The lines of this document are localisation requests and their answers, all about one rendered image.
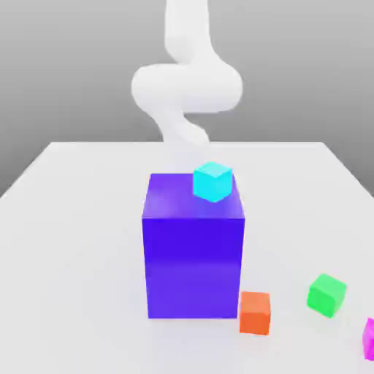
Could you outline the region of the small cyan cube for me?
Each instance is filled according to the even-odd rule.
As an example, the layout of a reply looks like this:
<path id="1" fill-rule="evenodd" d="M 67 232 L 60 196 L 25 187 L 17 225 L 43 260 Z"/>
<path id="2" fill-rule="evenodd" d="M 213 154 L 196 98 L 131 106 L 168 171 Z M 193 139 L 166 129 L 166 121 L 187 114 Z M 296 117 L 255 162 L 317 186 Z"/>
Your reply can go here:
<path id="1" fill-rule="evenodd" d="M 219 202 L 232 192 L 233 171 L 216 162 L 207 162 L 193 171 L 193 195 Z"/>

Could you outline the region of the small orange cube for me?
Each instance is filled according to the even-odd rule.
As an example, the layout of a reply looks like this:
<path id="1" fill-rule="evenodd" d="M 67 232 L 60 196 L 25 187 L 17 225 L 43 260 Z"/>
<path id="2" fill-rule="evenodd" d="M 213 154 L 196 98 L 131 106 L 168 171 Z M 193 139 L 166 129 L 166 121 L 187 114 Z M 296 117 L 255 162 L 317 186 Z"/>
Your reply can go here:
<path id="1" fill-rule="evenodd" d="M 243 291 L 240 300 L 240 333 L 268 335 L 270 319 L 270 295 Z"/>

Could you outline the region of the small green cube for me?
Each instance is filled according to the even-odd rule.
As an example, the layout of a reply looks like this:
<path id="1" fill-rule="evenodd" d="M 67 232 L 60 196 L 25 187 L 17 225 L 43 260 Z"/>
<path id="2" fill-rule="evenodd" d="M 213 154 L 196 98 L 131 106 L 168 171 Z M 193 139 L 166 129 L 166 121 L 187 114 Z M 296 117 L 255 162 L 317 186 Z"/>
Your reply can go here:
<path id="1" fill-rule="evenodd" d="M 332 318 L 345 299 L 347 285 L 327 274 L 320 274 L 310 285 L 307 306 Z"/>

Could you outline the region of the small magenta cube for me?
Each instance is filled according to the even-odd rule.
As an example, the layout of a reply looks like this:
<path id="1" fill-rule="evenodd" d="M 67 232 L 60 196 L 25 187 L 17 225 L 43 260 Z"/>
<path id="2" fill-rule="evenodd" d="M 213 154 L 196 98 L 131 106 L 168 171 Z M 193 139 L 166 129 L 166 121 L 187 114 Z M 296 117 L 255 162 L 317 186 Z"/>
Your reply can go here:
<path id="1" fill-rule="evenodd" d="M 362 333 L 363 354 L 366 360 L 374 361 L 374 319 L 369 318 Z"/>

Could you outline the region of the large purple box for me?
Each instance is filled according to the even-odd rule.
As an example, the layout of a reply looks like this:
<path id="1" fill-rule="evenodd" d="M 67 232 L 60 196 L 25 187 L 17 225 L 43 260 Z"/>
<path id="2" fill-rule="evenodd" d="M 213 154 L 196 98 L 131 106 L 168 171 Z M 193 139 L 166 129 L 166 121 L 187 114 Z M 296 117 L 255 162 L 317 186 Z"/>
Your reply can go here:
<path id="1" fill-rule="evenodd" d="M 236 318 L 245 215 L 236 186 L 194 196 L 190 174 L 153 173 L 142 213 L 149 318 Z"/>

